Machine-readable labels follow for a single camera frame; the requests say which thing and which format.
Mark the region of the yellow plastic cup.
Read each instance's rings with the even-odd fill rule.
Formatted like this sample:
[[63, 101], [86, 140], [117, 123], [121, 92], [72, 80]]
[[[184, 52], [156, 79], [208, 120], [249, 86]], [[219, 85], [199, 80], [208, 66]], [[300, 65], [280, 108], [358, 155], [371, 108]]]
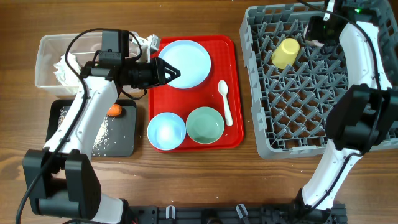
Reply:
[[299, 50], [299, 42], [293, 38], [287, 38], [275, 49], [271, 61], [278, 69], [284, 69], [287, 65], [292, 65], [295, 62]]

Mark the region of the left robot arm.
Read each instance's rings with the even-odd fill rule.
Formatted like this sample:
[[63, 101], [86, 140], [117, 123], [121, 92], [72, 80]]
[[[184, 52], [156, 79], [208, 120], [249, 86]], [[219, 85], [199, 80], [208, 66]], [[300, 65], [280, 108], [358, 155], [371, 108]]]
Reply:
[[126, 200], [102, 193], [91, 165], [91, 151], [100, 126], [123, 86], [147, 90], [181, 75], [165, 60], [137, 58], [92, 60], [77, 75], [76, 94], [61, 126], [42, 150], [28, 150], [22, 160], [27, 190], [16, 214], [30, 203], [36, 215], [90, 223], [135, 223], [137, 216]]

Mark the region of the light blue bowl with rice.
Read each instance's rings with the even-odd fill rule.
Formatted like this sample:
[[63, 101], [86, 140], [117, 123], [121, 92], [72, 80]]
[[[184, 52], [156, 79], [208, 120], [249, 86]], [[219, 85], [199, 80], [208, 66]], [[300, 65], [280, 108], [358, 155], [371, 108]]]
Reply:
[[186, 136], [184, 120], [175, 113], [164, 112], [154, 116], [147, 127], [149, 142], [161, 151], [171, 151], [183, 143]]

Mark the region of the large white tissue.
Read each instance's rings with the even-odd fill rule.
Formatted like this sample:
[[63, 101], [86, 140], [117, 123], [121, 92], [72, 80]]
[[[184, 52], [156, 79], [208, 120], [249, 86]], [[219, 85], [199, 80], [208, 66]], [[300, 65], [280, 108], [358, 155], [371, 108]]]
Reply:
[[[77, 73], [80, 73], [81, 65], [76, 57], [71, 53], [68, 53], [68, 63]], [[55, 63], [53, 66], [56, 69], [54, 74], [59, 83], [61, 83], [63, 86], [79, 87], [80, 81], [75, 73], [66, 64], [64, 55], [62, 55], [60, 57], [60, 61]]]

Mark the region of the pink white cup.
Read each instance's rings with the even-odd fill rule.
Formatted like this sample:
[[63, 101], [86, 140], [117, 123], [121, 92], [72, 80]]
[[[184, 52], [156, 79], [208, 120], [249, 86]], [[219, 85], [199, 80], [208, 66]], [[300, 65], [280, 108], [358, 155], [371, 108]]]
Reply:
[[307, 45], [309, 46], [313, 46], [313, 47], [323, 47], [324, 44], [320, 43], [317, 40], [309, 40], [308, 39], [308, 35], [309, 35], [309, 31], [308, 31], [308, 25], [305, 26], [305, 30], [304, 30], [304, 41]]

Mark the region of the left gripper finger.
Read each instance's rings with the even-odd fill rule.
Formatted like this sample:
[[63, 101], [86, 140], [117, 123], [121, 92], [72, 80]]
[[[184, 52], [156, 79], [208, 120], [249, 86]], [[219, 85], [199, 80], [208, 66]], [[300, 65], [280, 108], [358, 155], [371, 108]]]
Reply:
[[180, 77], [181, 73], [179, 70], [171, 71], [171, 70], [160, 70], [157, 72], [157, 85], [166, 85], [176, 78]]
[[156, 64], [157, 64], [157, 68], [164, 73], [168, 73], [169, 75], [179, 75], [180, 74], [180, 70], [171, 66], [171, 64], [169, 64], [168, 62], [166, 62], [164, 59], [155, 58]]

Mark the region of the orange carrot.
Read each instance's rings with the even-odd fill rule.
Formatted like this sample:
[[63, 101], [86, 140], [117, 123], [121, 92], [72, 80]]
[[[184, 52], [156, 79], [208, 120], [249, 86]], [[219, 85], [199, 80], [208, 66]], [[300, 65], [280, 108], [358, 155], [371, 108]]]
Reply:
[[116, 117], [121, 115], [123, 111], [122, 106], [120, 106], [119, 104], [113, 104], [110, 109], [108, 110], [108, 112], [106, 113], [107, 116], [112, 116], [112, 117]]

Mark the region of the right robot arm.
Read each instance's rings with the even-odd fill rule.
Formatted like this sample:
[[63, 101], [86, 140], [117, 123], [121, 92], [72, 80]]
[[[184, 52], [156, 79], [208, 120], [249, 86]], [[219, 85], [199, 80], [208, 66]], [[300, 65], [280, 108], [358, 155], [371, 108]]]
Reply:
[[341, 45], [348, 90], [329, 111], [325, 152], [292, 204], [290, 214], [298, 220], [329, 211], [355, 163], [380, 144], [397, 121], [397, 90], [382, 63], [373, 1], [325, 1], [322, 12], [324, 16], [310, 18], [305, 40], [322, 47]]

